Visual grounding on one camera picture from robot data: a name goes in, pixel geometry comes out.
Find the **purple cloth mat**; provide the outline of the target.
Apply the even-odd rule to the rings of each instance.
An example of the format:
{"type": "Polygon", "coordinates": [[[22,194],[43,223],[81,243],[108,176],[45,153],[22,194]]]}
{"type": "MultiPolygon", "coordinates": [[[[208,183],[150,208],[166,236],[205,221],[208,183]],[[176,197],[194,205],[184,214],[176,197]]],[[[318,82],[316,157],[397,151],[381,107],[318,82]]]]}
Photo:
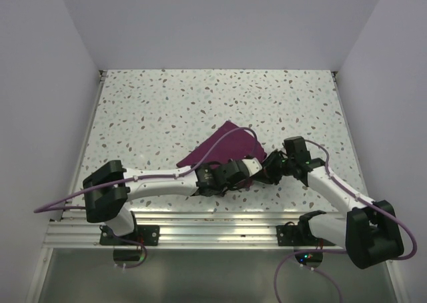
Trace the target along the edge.
{"type": "Polygon", "coordinates": [[[226,164],[232,160],[257,159],[262,162],[267,153],[256,137],[231,121],[226,121],[211,136],[200,143],[176,166],[197,168],[209,162],[226,164]]]}

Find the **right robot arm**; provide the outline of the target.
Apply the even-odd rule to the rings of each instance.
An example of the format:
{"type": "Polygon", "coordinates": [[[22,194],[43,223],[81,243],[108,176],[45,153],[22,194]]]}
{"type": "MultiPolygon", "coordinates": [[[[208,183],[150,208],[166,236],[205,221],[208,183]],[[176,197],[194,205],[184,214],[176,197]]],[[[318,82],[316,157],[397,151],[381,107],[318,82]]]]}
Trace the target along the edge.
{"type": "Polygon", "coordinates": [[[262,163],[256,181],[278,184],[282,177],[292,176],[327,199],[343,216],[337,219],[317,210],[300,216],[297,224],[277,226],[281,246],[315,246],[324,241],[347,252],[360,269],[395,259],[404,253],[404,245],[395,212],[387,201],[375,202],[359,194],[342,181],[325,161],[312,159],[302,152],[286,157],[272,152],[262,163]]]}

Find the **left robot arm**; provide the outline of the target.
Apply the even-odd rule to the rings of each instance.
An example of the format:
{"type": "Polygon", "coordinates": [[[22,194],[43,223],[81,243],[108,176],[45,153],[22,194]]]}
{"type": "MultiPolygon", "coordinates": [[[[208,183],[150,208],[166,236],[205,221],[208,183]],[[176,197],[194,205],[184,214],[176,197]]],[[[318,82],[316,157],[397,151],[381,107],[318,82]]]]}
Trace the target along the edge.
{"type": "Polygon", "coordinates": [[[83,180],[86,220],[104,223],[121,243],[129,245],[138,239],[139,229],[128,203],[154,196],[222,195],[246,184],[261,169],[256,158],[154,171],[126,169],[113,160],[83,180]]]}

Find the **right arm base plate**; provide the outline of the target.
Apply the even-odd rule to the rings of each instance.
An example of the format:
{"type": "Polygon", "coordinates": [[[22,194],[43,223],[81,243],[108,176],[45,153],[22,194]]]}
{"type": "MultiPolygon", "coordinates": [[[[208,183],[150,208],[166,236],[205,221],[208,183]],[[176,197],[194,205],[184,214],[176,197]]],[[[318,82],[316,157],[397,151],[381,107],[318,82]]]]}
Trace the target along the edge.
{"type": "Polygon", "coordinates": [[[304,236],[299,227],[295,225],[276,226],[276,238],[278,246],[335,246],[335,244],[314,236],[304,236]]]}

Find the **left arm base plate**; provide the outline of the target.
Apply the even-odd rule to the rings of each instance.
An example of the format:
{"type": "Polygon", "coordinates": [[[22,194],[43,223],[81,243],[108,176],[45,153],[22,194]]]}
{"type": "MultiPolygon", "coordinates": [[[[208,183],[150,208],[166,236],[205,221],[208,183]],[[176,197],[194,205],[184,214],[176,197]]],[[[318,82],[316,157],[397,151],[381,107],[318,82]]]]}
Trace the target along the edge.
{"type": "Polygon", "coordinates": [[[125,236],[114,236],[111,228],[100,226],[101,236],[99,244],[102,246],[157,246],[160,236],[158,225],[138,225],[136,230],[125,236]]]}

